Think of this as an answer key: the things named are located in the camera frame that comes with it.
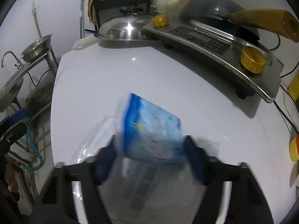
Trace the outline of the person's left hand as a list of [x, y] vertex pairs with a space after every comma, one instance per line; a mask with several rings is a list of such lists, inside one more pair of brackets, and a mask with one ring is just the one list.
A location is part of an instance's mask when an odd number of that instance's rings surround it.
[[15, 178], [15, 171], [12, 168], [11, 163], [6, 164], [6, 173], [5, 173], [4, 177], [8, 184], [8, 190], [11, 193], [18, 193], [19, 187], [18, 187], [18, 183]]

